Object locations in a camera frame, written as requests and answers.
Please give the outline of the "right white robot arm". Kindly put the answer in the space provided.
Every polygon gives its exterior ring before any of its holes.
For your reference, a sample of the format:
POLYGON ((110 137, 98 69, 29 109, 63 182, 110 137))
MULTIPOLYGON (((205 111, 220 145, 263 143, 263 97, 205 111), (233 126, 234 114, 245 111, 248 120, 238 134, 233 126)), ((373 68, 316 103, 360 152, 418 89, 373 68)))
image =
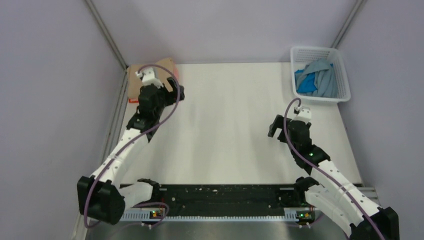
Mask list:
POLYGON ((294 202, 317 207, 350 240, 400 239, 395 210, 372 201, 341 173, 330 156, 312 143, 311 125, 277 115, 269 126, 270 138, 281 129, 277 139, 288 145, 295 163, 308 174, 296 180, 294 202))

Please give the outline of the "beige t shirt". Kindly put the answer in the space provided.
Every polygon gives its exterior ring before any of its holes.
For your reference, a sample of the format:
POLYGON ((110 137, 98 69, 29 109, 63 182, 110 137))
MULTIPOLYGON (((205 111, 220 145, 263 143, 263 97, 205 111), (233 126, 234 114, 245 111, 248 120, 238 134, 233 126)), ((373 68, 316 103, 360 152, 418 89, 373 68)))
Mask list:
MULTIPOLYGON (((174 67, 177 67, 174 60, 171 57, 163 58, 157 62, 155 62, 156 65, 160 65, 170 72, 173 73, 174 67)), ((138 96, 140 94, 140 88, 142 87, 141 80, 136 76, 136 72, 146 65, 145 63, 142 64, 132 64, 127 68, 127 75, 128 75, 128 90, 127 90, 127 96, 128 99, 135 98, 138 99, 138 96)), ((161 82, 164 84, 166 89, 169 92, 172 92, 173 89, 169 82, 167 81, 167 78, 171 77, 169 73, 167 73, 165 70, 161 68, 154 67, 156 71, 156 76, 161 80, 161 82)))

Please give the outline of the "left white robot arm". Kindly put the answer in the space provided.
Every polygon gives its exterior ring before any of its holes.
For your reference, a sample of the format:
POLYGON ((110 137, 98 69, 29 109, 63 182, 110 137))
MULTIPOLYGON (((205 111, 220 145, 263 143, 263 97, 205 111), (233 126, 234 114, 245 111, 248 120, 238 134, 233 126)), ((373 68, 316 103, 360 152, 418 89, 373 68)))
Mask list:
POLYGON ((185 98, 184 87, 177 80, 168 77, 167 82, 172 91, 154 83, 140 88, 138 106, 115 148, 97 170, 78 180, 79 212, 87 228, 91 228, 88 219, 115 225, 126 210, 137 204, 154 207, 160 202, 159 184, 155 181, 137 180, 126 187, 121 184, 135 162, 135 155, 150 143, 164 123, 161 120, 164 109, 177 107, 185 98))

